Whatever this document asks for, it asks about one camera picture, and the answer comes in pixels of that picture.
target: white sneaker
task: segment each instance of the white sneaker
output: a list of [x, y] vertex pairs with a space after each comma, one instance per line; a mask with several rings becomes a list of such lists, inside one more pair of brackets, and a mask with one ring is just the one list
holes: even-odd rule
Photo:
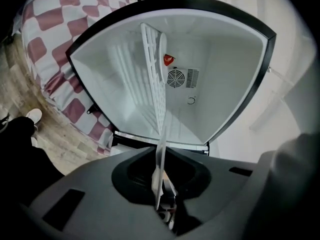
[[32, 143], [32, 146], [37, 148], [38, 147], [38, 141], [35, 137], [31, 137], [31, 143]]
[[34, 108], [31, 111], [29, 111], [26, 116], [27, 118], [30, 118], [34, 124], [38, 123], [42, 117], [42, 112], [39, 108]]

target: ventilation grille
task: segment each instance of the ventilation grille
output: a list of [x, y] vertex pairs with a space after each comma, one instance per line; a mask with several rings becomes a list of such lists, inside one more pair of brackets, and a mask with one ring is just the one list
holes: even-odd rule
[[180, 87], [185, 82], [185, 75], [179, 70], [171, 70], [168, 74], [167, 83], [173, 88]]
[[199, 70], [197, 69], [188, 69], [187, 77], [186, 77], [186, 85], [187, 88], [196, 88], [199, 77]]

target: checkered bedspread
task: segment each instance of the checkered bedspread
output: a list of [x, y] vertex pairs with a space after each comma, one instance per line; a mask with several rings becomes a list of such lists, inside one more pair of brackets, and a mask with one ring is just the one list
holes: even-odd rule
[[72, 71], [66, 50], [102, 17], [129, 0], [27, 0], [21, 34], [26, 61], [46, 100], [83, 134], [107, 152], [112, 125], [100, 113], [87, 114], [93, 102]]

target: chest freezer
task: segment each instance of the chest freezer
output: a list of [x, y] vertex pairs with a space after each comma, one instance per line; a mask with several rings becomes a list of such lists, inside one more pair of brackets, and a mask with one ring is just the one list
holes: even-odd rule
[[[208, 151], [258, 89], [276, 34], [217, 0], [144, 0], [89, 27], [67, 51], [122, 139]], [[166, 66], [164, 56], [173, 62]]]

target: black pants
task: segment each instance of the black pants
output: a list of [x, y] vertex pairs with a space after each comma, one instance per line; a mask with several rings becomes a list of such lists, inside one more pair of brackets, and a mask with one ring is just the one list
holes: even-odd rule
[[43, 149], [32, 146], [34, 131], [34, 122], [30, 118], [18, 117], [0, 133], [4, 194], [11, 201], [26, 206], [64, 176]]

